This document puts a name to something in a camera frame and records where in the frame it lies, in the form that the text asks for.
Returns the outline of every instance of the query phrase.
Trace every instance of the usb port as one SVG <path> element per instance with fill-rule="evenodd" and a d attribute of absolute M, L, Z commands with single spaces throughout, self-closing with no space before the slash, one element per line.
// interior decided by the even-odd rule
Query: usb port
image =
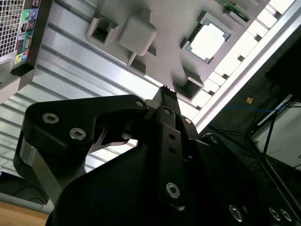
<path fill-rule="evenodd" d="M 30 22 L 28 22 L 27 31 L 32 31 L 33 28 L 34 28 L 34 20 L 31 20 Z"/>
<path fill-rule="evenodd" d="M 40 0 L 35 0 L 34 6 L 39 7 L 39 4 L 40 4 Z"/>
<path fill-rule="evenodd" d="M 32 35 L 28 35 L 25 41 L 25 49 L 29 50 L 31 45 L 32 45 Z"/>
<path fill-rule="evenodd" d="M 25 24 L 23 24 L 22 27 L 21 27 L 21 32 L 26 32 L 27 29 L 28 29 L 28 23 L 25 23 Z"/>

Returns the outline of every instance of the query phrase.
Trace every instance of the metal screw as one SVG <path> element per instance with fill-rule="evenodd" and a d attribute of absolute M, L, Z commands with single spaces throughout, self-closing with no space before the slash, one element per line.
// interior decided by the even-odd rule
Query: metal screw
<path fill-rule="evenodd" d="M 229 210 L 235 220 L 237 220 L 238 222 L 243 222 L 243 215 L 235 205 L 230 205 Z"/>
<path fill-rule="evenodd" d="M 140 106 L 140 107 L 143 107 L 143 103 L 142 103 L 141 101 L 139 101 L 139 100 L 136 101 L 136 104 L 137 104 L 138 106 Z"/>
<path fill-rule="evenodd" d="M 174 183 L 172 182 L 167 183 L 166 190 L 172 198 L 177 199 L 180 197 L 180 189 Z"/>
<path fill-rule="evenodd" d="M 213 142 L 215 142 L 216 144 L 218 144 L 218 141 L 217 141 L 217 139 L 214 137 L 214 136 L 212 136 L 212 137 L 210 137 L 211 138 L 211 140 L 213 141 Z"/>
<path fill-rule="evenodd" d="M 192 124 L 192 121 L 190 121 L 188 118 L 185 118 L 185 122 L 186 122 L 188 125 L 191 125 L 191 124 Z"/>
<path fill-rule="evenodd" d="M 80 128 L 72 128 L 69 135 L 74 140 L 83 140 L 86 137 L 86 132 Z"/>
<path fill-rule="evenodd" d="M 43 121 L 48 124 L 55 124 L 58 121 L 60 121 L 59 117 L 53 113 L 45 113 L 45 114 L 43 114 L 42 118 L 43 118 Z"/>
<path fill-rule="evenodd" d="M 165 111 L 165 113 L 167 113 L 167 114 L 171 114 L 170 110 L 168 110 L 168 109 L 166 109 L 166 108 L 164 108 L 164 111 Z"/>
<path fill-rule="evenodd" d="M 292 221 L 291 216 L 288 214 L 288 212 L 286 212 L 285 209 L 281 209 L 281 213 L 283 214 L 283 216 L 284 216 L 288 221 Z"/>
<path fill-rule="evenodd" d="M 279 214 L 272 207 L 269 208 L 269 212 L 273 216 L 273 218 L 275 218 L 277 221 L 281 220 Z"/>

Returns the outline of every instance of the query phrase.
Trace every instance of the metal mesh grill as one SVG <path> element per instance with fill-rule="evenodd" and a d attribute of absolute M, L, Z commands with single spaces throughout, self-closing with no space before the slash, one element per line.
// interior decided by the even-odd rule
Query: metal mesh grill
<path fill-rule="evenodd" d="M 24 0 L 0 0 L 0 57 L 14 51 Z"/>

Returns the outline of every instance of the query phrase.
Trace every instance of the green circuit board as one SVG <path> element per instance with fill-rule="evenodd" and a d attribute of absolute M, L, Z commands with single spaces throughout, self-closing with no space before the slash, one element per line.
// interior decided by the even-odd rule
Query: green circuit board
<path fill-rule="evenodd" d="M 220 3 L 226 10 L 231 10 L 240 18 L 242 18 L 244 21 L 248 22 L 250 20 L 247 14 L 237 9 L 232 3 L 228 2 L 227 0 L 216 0 L 216 1 Z"/>

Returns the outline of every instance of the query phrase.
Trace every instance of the wooden surface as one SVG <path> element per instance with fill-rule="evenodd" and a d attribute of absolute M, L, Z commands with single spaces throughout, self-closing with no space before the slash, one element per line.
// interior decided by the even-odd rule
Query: wooden surface
<path fill-rule="evenodd" d="M 48 215 L 0 202 L 0 226 L 44 226 Z"/>

